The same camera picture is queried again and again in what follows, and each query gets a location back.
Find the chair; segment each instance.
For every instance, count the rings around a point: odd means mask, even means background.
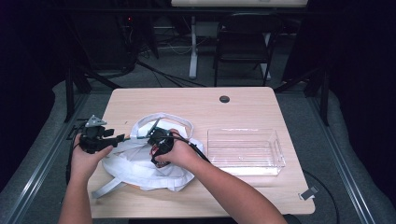
[[[276,15],[257,13],[235,13],[220,19],[213,68],[215,84],[218,85],[219,62],[260,63],[267,67],[262,85],[268,77],[271,58],[277,35],[282,30],[282,20]]]

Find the table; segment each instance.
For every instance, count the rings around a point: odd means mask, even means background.
[[[222,95],[230,97],[222,103]],[[163,88],[114,90],[103,119],[115,134],[130,133],[134,124],[158,112],[177,115],[194,125],[195,139],[207,148],[207,131],[215,128],[263,128],[276,130],[286,161],[278,176],[255,179],[282,214],[311,214],[312,199],[299,198],[308,189],[275,94],[266,87],[253,88]],[[101,188],[112,179],[100,163],[88,184],[88,191]],[[92,217],[227,217],[212,195],[193,179],[180,192],[168,189],[143,191],[125,186],[99,198],[90,198]]]
[[[304,8],[308,0],[172,0],[173,7],[292,7],[292,8]],[[191,62],[190,62],[190,73],[189,78],[197,77],[197,64],[198,54],[196,46],[196,32],[195,32],[195,16],[191,17]],[[262,75],[267,67],[266,63],[260,64]]]

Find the dark background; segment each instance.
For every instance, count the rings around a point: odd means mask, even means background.
[[[54,103],[51,88],[64,80],[71,64],[121,70],[133,57],[131,49],[116,40],[113,49],[119,49],[117,57],[110,64],[100,63],[112,51],[84,51],[83,43],[74,36],[80,34],[89,40],[91,34],[79,27],[83,24],[70,27],[40,10],[53,2],[17,0],[1,4],[1,108],[6,124],[1,129],[2,189],[47,120]],[[396,8],[391,1],[340,4],[329,0],[323,4],[310,10],[329,9],[341,14],[303,20],[284,79],[296,78],[329,62],[331,90],[339,98],[350,143],[378,187],[396,204]],[[112,25],[103,23],[103,27],[111,29]],[[96,41],[117,38],[96,37]]]

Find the human hand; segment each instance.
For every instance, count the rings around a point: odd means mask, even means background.
[[[113,146],[108,146],[94,154],[89,154],[83,151],[81,146],[79,145],[80,136],[81,134],[79,133],[76,136],[76,140],[73,145],[75,146],[75,148],[73,150],[72,156],[72,170],[70,180],[77,180],[88,183],[88,180],[95,171],[98,162],[111,152]]]
[[[171,129],[171,133],[177,136],[178,131]],[[170,161],[174,165],[188,169],[189,165],[193,164],[194,161],[200,160],[198,154],[185,142],[175,139],[173,148],[170,152],[155,157],[156,161],[164,162]]]

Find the transparent plastic bin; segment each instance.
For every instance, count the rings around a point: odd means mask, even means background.
[[[232,175],[278,175],[285,160],[272,129],[210,129],[208,159]]]

